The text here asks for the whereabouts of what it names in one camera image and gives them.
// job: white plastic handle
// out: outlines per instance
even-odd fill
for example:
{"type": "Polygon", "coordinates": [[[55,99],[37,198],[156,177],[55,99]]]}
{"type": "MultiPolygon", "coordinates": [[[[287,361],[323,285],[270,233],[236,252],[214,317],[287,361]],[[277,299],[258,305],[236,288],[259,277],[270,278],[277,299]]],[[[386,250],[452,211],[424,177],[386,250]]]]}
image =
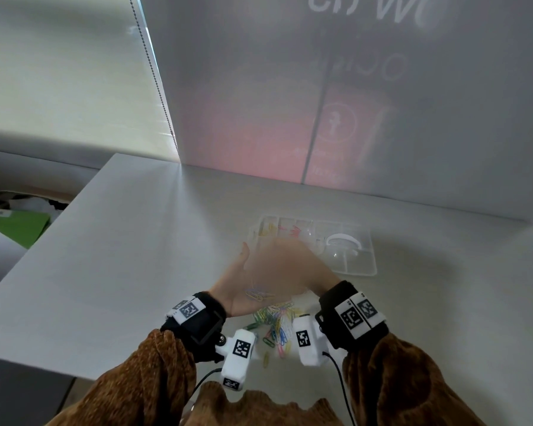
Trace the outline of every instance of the white plastic handle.
{"type": "Polygon", "coordinates": [[[344,241],[353,242],[357,245],[357,249],[362,249],[362,244],[353,236],[346,235],[345,233],[336,233],[335,235],[328,236],[326,239],[326,245],[330,245],[330,241],[334,239],[343,239],[344,241]]]}

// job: brown fuzzy jacket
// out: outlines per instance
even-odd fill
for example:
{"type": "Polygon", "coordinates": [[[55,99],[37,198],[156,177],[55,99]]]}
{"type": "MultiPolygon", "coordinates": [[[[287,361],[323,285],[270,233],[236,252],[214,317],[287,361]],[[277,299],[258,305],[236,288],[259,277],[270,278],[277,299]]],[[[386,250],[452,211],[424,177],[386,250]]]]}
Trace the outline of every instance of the brown fuzzy jacket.
{"type": "MultiPolygon", "coordinates": [[[[484,425],[444,382],[422,350],[388,334],[371,350],[343,362],[359,426],[484,425]]],[[[195,387],[195,362],[170,331],[153,330],[121,365],[104,373],[83,400],[47,426],[177,425],[195,387]]],[[[259,391],[231,403],[217,382],[201,387],[191,415],[194,425],[341,425],[328,401],[307,410],[278,405],[259,391]]]]}

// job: person's left hand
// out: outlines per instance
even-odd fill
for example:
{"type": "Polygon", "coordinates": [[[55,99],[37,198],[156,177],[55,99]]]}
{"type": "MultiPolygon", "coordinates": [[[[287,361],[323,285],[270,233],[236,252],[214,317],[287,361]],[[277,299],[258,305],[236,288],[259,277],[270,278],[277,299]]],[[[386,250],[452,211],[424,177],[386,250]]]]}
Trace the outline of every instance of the person's left hand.
{"type": "Polygon", "coordinates": [[[251,273],[244,268],[250,253],[247,243],[243,243],[240,255],[209,290],[209,294],[223,305],[228,317],[252,314],[260,308],[286,300],[279,297],[256,301],[245,293],[253,286],[251,273]]]}

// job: brown sleeve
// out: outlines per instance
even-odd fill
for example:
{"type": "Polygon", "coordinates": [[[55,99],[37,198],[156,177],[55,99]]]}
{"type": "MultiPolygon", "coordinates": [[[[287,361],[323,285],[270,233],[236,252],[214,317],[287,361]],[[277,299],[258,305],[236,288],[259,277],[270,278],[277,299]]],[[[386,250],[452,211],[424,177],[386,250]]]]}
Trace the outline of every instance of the brown sleeve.
{"type": "Polygon", "coordinates": [[[424,351],[391,333],[349,353],[343,372],[359,426],[485,426],[424,351]]]}
{"type": "Polygon", "coordinates": [[[121,365],[46,426],[177,425],[195,387],[195,362],[169,330],[153,330],[121,365]]]}

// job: wrist strap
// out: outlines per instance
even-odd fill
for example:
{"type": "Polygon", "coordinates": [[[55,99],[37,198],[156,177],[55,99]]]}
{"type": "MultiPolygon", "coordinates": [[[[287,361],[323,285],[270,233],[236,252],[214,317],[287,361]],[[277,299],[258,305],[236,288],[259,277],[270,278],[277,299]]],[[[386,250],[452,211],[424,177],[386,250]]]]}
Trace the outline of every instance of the wrist strap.
{"type": "Polygon", "coordinates": [[[389,333],[385,316],[348,281],[341,281],[325,293],[320,306],[316,321],[336,349],[354,351],[370,341],[377,343],[389,333]]]}
{"type": "Polygon", "coordinates": [[[227,314],[209,293],[202,291],[179,302],[166,314],[161,331],[170,330],[181,339],[196,362],[219,362],[223,356],[215,351],[227,314]]]}

